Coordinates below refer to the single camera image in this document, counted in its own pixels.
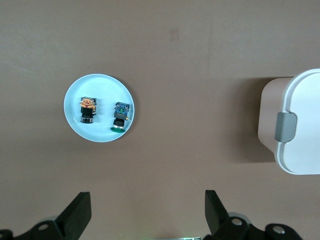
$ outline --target green base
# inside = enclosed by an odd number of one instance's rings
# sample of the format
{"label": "green base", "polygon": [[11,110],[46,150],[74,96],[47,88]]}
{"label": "green base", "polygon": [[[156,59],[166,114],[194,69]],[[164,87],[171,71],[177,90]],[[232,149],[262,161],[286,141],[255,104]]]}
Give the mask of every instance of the green base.
{"label": "green base", "polygon": [[115,128],[115,127],[111,127],[110,130],[112,132],[119,133],[119,134],[122,134],[125,132],[125,130],[123,130],[122,128]]}

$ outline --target blue plate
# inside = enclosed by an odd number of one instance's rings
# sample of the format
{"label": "blue plate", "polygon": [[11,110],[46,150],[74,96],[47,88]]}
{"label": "blue plate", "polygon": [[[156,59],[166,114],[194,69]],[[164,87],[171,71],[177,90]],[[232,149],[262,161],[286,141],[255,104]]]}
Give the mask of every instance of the blue plate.
{"label": "blue plate", "polygon": [[[82,123],[81,97],[96,98],[96,115],[93,123]],[[130,105],[128,120],[124,121],[125,132],[110,130],[114,126],[117,102]],[[79,78],[68,89],[64,98],[64,114],[71,128],[81,137],[98,143],[120,138],[130,128],[135,105],[128,89],[117,79],[104,74],[89,74]]]}

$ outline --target white container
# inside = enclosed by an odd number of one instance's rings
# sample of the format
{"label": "white container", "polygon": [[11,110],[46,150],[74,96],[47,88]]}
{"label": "white container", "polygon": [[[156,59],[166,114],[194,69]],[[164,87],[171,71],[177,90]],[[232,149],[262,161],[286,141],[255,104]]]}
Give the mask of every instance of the white container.
{"label": "white container", "polygon": [[320,69],[264,87],[258,137],[286,172],[320,174]]}

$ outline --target white lid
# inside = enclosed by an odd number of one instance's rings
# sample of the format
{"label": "white lid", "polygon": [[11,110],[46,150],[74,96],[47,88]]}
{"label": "white lid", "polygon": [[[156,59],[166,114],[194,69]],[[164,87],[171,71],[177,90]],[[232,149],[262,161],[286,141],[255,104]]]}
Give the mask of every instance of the white lid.
{"label": "white lid", "polygon": [[[283,142],[277,139],[277,163],[291,174],[320,174],[320,69],[294,77],[286,86],[282,100],[279,114],[289,116],[289,121],[283,123],[289,127],[282,131],[289,131],[286,137],[290,139],[284,137]],[[277,127],[281,125],[279,114]]]}

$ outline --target gray latch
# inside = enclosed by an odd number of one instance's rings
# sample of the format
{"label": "gray latch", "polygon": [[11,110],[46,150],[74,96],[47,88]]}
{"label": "gray latch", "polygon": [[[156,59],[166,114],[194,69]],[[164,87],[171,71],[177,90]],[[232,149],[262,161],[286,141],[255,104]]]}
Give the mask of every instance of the gray latch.
{"label": "gray latch", "polygon": [[287,143],[296,135],[298,118],[294,113],[278,112],[275,126],[275,140]]}

